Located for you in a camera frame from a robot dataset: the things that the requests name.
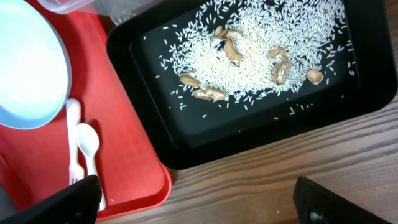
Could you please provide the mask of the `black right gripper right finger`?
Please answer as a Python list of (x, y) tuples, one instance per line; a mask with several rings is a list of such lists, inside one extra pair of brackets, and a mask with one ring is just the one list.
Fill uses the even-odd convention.
[(391, 224), (302, 176), (296, 181), (293, 202), (304, 224)]

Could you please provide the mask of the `white rice pile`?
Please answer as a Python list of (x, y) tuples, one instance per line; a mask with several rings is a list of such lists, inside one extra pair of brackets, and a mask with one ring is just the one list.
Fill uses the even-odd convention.
[(144, 39), (168, 115), (206, 119), (334, 84), (347, 31), (341, 1), (207, 1)]

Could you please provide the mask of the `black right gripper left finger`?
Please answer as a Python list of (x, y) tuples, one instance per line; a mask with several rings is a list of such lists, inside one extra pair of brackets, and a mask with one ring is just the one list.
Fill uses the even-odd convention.
[(89, 175), (38, 204), (1, 220), (1, 224), (95, 223), (101, 196), (99, 177)]

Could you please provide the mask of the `white plastic fork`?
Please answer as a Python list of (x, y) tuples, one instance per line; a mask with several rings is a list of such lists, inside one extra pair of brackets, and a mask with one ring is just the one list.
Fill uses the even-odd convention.
[(78, 100), (70, 98), (66, 102), (68, 146), (70, 154), (69, 185), (72, 185), (85, 176), (85, 170), (78, 162), (78, 144), (76, 141), (76, 127), (81, 120), (81, 104)]

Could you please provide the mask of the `light blue plate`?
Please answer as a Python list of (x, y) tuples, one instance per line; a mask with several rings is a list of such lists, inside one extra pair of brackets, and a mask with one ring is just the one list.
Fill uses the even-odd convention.
[(36, 129), (64, 107), (72, 66), (54, 26), (26, 1), (1, 1), (1, 125)]

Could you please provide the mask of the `white plastic spoon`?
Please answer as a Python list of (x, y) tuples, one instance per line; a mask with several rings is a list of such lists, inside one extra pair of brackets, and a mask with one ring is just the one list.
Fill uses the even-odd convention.
[(80, 123), (76, 127), (77, 145), (85, 157), (88, 175), (96, 175), (99, 177), (95, 155), (100, 147), (100, 139), (95, 129), (86, 123)]

